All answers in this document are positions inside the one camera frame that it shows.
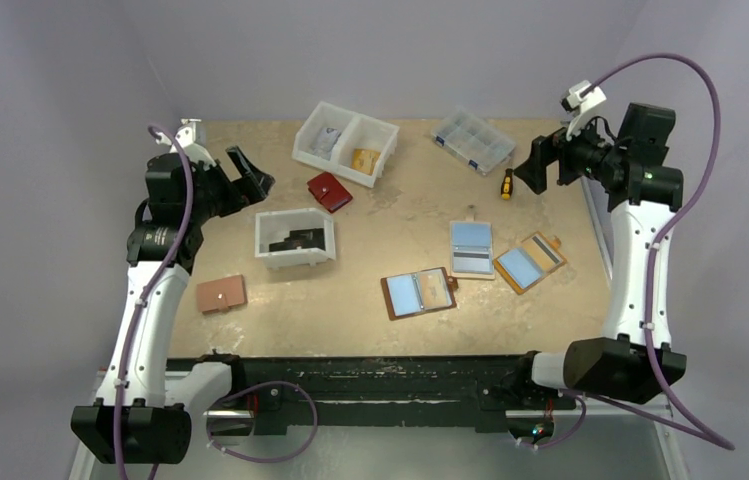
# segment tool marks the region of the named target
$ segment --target red wallet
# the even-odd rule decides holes
[[[336,180],[332,173],[324,172],[306,184],[309,186],[309,193],[330,213],[353,200],[350,192]]]

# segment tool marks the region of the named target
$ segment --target tan object in bin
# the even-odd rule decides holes
[[[197,309],[200,313],[226,312],[247,303],[244,277],[235,275],[197,285]]]
[[[357,148],[353,151],[353,161],[351,162],[350,168],[366,175],[371,175],[374,173],[374,166],[377,165],[377,160],[379,158],[380,152],[376,150]]]

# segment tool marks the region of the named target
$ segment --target wooden tabletop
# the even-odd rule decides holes
[[[170,356],[213,348],[242,356],[463,355],[559,351],[600,334],[609,303],[604,264],[580,182],[534,195],[522,183],[500,198],[503,167],[483,177],[430,140],[438,121],[396,120],[398,146],[374,188],[339,179],[353,201],[336,212],[337,260],[268,270],[254,258],[254,215],[319,207],[306,182],[319,170],[291,158],[301,121],[206,122],[207,147],[231,178],[225,154],[239,145],[277,183],[267,200],[203,227],[203,247],[177,313]],[[518,143],[558,128],[554,120],[493,120]],[[495,256],[535,231],[556,236],[568,264],[524,295],[500,278],[460,280],[456,309],[390,321],[380,278],[450,262],[449,224],[475,205],[491,222]],[[245,277],[248,304],[227,313],[197,311],[195,286]]]

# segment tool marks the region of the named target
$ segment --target open card holder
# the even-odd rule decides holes
[[[380,279],[389,319],[412,317],[456,307],[456,278],[445,267]]]

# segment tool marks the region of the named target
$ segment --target metal frame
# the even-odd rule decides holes
[[[582,181],[582,187],[609,282],[612,276],[612,264],[606,240],[601,234],[602,229],[594,199],[585,179]],[[543,414],[543,411],[538,406],[531,408],[531,405],[525,403],[490,401],[487,398],[489,396],[487,392],[489,392],[490,382],[496,378],[499,379],[502,375],[511,371],[513,364],[520,357],[520,355],[378,357],[370,359],[316,357],[299,359],[254,358],[243,359],[242,361],[246,365],[250,365],[250,367],[245,367],[248,373],[248,383],[277,380],[285,376],[287,379],[303,384],[301,381],[303,377],[299,376],[303,370],[300,368],[295,370],[292,366],[303,365],[310,369],[320,366],[318,367],[320,368],[320,379],[315,379],[314,383],[312,379],[308,379],[308,383],[312,384],[307,384],[305,388],[308,387],[306,388],[307,391],[319,403],[319,410],[332,410],[332,414],[325,412],[326,415],[324,416],[319,412],[319,416],[322,416],[320,423],[325,425],[359,425],[360,414],[370,419],[369,422],[363,422],[363,424],[378,425],[383,424],[383,422],[392,422],[398,417],[405,418],[407,412],[418,413],[426,410],[429,414],[435,414],[434,416],[438,415],[450,419],[446,422],[447,425],[442,424],[442,426],[474,426],[478,432],[492,432],[502,431],[501,429],[505,428],[507,420],[541,417]],[[359,362],[360,364],[370,363],[370,368],[357,369],[356,372],[348,374],[349,372],[342,372],[340,371],[341,367],[336,367],[331,363],[337,360]],[[180,371],[176,371],[176,364],[178,362],[180,362]],[[279,370],[285,370],[285,373],[278,373],[276,369],[272,371],[271,368],[267,368],[266,365],[271,362],[274,362],[276,364],[275,367]],[[439,362],[443,366],[451,363],[455,368],[444,371],[441,368],[429,369],[424,367],[424,365],[429,366],[436,362]],[[166,389],[172,388],[172,383],[185,377],[187,368],[183,367],[187,367],[190,363],[192,362],[188,359],[169,361],[173,370],[166,372]],[[262,371],[258,368],[259,364],[262,364]],[[414,369],[407,369],[411,365],[415,365],[416,367]],[[97,390],[102,378],[103,373],[99,373],[95,380],[95,388],[92,391]],[[324,395],[327,390],[317,387],[318,382],[326,381],[326,379],[330,379],[331,382],[329,387],[330,394],[327,396]],[[351,391],[353,391],[354,396],[358,396],[357,394],[360,393],[359,390],[370,389],[375,383],[391,385],[392,388],[387,388],[386,391],[369,391],[370,398],[366,398],[364,392],[362,398],[350,398]],[[300,402],[300,399],[295,397],[296,394],[294,392],[277,391],[276,395],[272,395],[272,393],[271,391],[264,392],[264,396],[260,399],[260,405],[268,409],[267,412],[271,412],[272,410],[270,409],[272,408],[274,408],[273,411],[279,412],[281,410],[279,407],[280,403],[283,404],[283,407],[287,411],[289,406],[306,407],[305,404]],[[442,398],[441,394],[443,393],[448,398]],[[405,400],[398,398],[403,395],[410,395],[410,397],[407,397]],[[641,408],[664,418],[671,418],[671,408],[668,401],[664,396],[660,396],[658,399],[661,403],[652,402]],[[594,400],[587,400],[586,403],[590,416],[632,415],[631,413],[618,410]],[[580,413],[579,409],[574,408],[573,402],[566,403],[563,401],[562,403],[558,403],[556,407],[557,409],[554,412],[556,416],[575,416]],[[299,408],[296,410],[302,416],[309,415],[307,410]],[[396,412],[396,415],[393,415],[391,420],[387,418],[388,415],[384,416],[384,412],[390,410]],[[451,414],[442,415],[445,410],[448,410]],[[473,411],[473,414],[469,413],[466,417],[467,419],[459,420],[457,417],[461,415],[454,415],[457,412],[465,414],[470,410]],[[353,423],[342,420],[342,411],[351,412]],[[247,420],[251,418],[251,413],[246,408],[242,409],[241,405],[224,406],[216,404],[205,412],[204,415],[212,419]],[[272,422],[265,421],[266,410],[261,410],[261,421],[258,423],[260,427],[259,430],[254,430],[255,433],[276,434],[284,432],[283,424],[287,424],[285,422],[287,422],[288,417],[280,414],[275,415],[277,416],[276,422],[273,422],[274,424],[272,425]],[[429,420],[430,418],[433,417],[422,414],[422,419]],[[659,438],[662,457],[670,478],[672,480],[689,480],[689,474],[685,468],[683,455],[677,442],[677,433],[660,424],[655,424],[654,427]],[[95,462],[94,455],[84,445],[79,444],[69,478],[71,480],[87,480],[93,472]]]

